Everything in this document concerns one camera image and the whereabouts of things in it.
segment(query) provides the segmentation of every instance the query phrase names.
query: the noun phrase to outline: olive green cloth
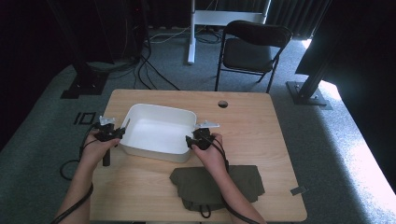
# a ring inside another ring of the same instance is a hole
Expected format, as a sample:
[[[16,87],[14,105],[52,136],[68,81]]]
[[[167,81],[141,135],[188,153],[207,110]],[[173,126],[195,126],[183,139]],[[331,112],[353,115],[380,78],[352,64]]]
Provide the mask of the olive green cloth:
[[[229,174],[248,201],[264,194],[262,177],[255,165],[232,165]],[[205,167],[176,168],[170,179],[186,209],[207,212],[223,208],[219,187]]]

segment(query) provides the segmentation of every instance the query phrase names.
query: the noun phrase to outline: chair seat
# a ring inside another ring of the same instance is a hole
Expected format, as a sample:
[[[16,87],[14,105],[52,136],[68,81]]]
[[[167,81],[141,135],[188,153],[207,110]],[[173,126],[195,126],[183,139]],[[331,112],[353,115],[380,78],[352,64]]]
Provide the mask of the chair seat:
[[[269,72],[273,69],[271,48],[249,44],[239,38],[226,40],[223,64],[255,72]]]

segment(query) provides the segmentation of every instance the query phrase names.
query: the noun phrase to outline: white plastic tray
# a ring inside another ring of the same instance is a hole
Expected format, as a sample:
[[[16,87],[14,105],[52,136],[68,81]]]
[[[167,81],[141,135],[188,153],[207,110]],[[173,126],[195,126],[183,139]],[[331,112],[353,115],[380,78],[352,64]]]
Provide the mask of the white plastic tray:
[[[186,135],[192,137],[196,115],[184,109],[161,105],[133,105],[122,127],[120,141],[128,154],[152,159],[184,162],[190,156]]]

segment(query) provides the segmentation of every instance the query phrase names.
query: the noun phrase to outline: hand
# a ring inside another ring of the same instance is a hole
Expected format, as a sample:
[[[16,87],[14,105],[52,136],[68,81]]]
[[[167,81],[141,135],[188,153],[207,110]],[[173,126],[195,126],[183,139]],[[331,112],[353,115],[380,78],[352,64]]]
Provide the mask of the hand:
[[[215,136],[213,143],[222,148],[222,136],[219,133],[212,133]],[[225,169],[224,159],[221,156],[220,152],[211,145],[207,150],[201,150],[196,145],[191,146],[195,155],[201,160],[202,164],[206,168],[206,170],[212,175],[223,175],[223,173],[227,173]]]
[[[114,147],[120,142],[119,138],[114,138],[107,142],[101,142],[93,136],[96,133],[97,132],[90,132],[87,136],[80,160],[80,164],[87,165],[92,169],[94,169],[98,162],[105,156],[108,149]]]

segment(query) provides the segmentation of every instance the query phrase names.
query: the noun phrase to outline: wooden table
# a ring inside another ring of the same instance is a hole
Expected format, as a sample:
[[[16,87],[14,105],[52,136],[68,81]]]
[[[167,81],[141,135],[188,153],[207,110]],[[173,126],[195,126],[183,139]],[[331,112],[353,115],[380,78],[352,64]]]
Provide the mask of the wooden table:
[[[228,102],[228,107],[219,107],[219,101]],[[290,193],[298,184],[270,95],[115,90],[104,116],[116,118],[115,126],[120,127],[130,107],[138,103],[187,109],[197,115],[197,123],[219,123],[211,132],[223,135],[230,164],[258,166],[265,193],[253,205],[262,216],[267,221],[306,219],[301,194]],[[204,219],[199,212],[183,207],[169,176],[177,167],[192,166],[202,166],[193,153],[187,162],[177,163],[131,156],[119,147],[112,148],[111,165],[98,165],[93,176],[91,220],[229,221],[225,209]]]

